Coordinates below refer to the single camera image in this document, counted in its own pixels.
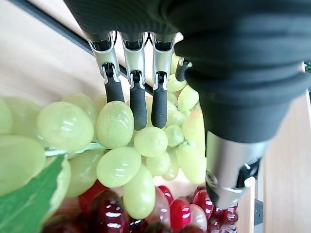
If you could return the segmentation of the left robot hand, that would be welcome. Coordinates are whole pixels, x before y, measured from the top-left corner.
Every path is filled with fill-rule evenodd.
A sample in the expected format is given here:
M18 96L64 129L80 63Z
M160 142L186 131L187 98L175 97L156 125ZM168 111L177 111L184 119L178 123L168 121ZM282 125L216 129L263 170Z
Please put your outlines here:
M254 178L291 101L309 86L308 0L68 0L88 39L107 31L182 33L174 51L191 63L206 136L207 191L226 209Z

